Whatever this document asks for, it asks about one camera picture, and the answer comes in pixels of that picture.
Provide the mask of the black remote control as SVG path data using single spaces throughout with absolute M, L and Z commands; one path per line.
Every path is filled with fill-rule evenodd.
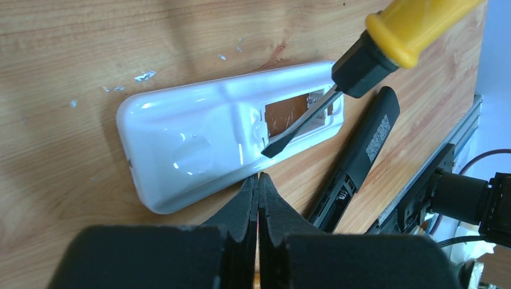
M 335 230 L 361 189 L 399 115 L 400 105 L 394 89 L 382 87 L 363 113 L 319 191 L 319 199 L 308 218 L 313 226 L 326 233 Z

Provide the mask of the white remote orange battery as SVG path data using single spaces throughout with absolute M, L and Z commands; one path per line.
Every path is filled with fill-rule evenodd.
M 307 109 L 269 123 L 269 105 L 332 88 L 332 61 L 247 73 L 132 95 L 116 126 L 137 195 L 150 211 L 174 213 L 335 136 L 343 99 L 308 123 L 273 158 L 262 155 L 270 130 Z

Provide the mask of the yellow handled screwdriver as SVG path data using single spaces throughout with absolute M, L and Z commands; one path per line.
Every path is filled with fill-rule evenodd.
M 365 30 L 331 69 L 334 85 L 288 129 L 273 137 L 262 155 L 273 158 L 302 128 L 342 94 L 361 98 L 396 70 L 412 69 L 421 52 L 481 1 L 392 1 L 367 15 Z

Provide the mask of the orange AAA battery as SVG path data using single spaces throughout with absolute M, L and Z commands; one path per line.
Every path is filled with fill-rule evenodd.
M 253 282 L 252 282 L 252 288 L 253 289 L 261 288 L 261 285 L 260 285 L 260 260 L 259 260 L 258 255 L 255 256 L 255 261 L 254 261 L 254 277 L 253 277 Z

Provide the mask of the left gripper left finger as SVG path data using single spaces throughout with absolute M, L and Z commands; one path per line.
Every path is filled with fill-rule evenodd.
M 96 225 L 70 242 L 49 288 L 252 288 L 259 179 L 201 225 Z

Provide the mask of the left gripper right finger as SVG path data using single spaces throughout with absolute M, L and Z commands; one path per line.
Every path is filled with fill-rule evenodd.
M 329 234 L 259 176 L 262 288 L 460 288 L 439 246 L 415 235 Z

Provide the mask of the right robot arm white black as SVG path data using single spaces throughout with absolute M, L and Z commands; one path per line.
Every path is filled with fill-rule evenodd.
M 436 172 L 429 180 L 429 210 L 478 226 L 478 235 L 453 237 L 439 247 L 486 241 L 510 248 L 510 174 L 496 173 L 490 181 Z

